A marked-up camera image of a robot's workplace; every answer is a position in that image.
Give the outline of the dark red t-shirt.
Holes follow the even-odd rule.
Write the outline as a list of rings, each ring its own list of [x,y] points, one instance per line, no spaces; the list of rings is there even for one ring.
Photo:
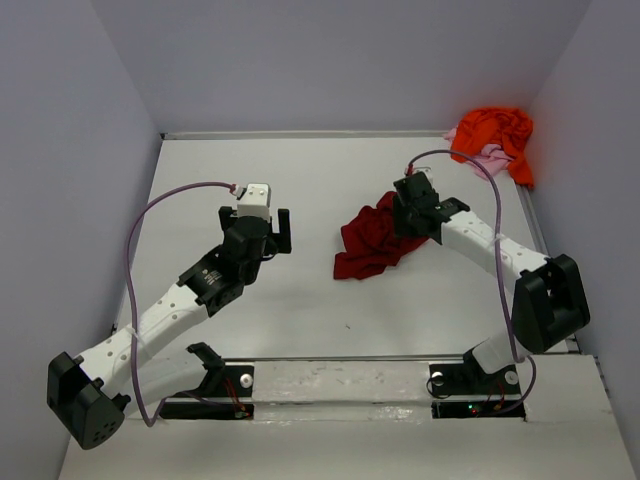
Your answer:
[[[392,209],[395,197],[395,192],[386,192],[375,206],[363,206],[341,227],[344,250],[334,257],[334,280],[364,280],[380,275],[429,240],[395,235]]]

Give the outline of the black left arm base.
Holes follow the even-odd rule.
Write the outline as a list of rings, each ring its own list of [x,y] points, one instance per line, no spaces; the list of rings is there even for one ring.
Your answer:
[[[255,367],[227,364],[221,373],[207,374],[201,385],[170,397],[160,411],[163,420],[251,420]]]

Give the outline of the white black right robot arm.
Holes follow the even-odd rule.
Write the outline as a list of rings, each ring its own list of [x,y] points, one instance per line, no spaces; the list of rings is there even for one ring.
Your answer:
[[[549,257],[501,233],[455,197],[440,198],[423,172],[395,182],[394,231],[402,239],[428,237],[458,252],[498,282],[503,331],[464,353],[459,363],[431,371],[428,386],[436,399],[483,395],[505,369],[552,347],[586,327],[591,320],[575,260]]]

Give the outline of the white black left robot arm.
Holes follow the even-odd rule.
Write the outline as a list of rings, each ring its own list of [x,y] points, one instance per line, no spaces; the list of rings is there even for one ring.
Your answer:
[[[84,450],[119,429],[126,407],[140,403],[138,370],[186,331],[237,300],[258,277],[263,262],[292,250],[290,213],[275,218],[219,211],[223,242],[182,273],[130,327],[77,356],[61,352],[47,369],[50,410]]]

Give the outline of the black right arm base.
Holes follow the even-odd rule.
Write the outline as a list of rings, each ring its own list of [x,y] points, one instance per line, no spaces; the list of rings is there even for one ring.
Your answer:
[[[429,366],[425,387],[434,419],[526,418],[524,406],[515,406],[522,390],[514,365],[473,381],[464,378],[462,367],[462,363]]]

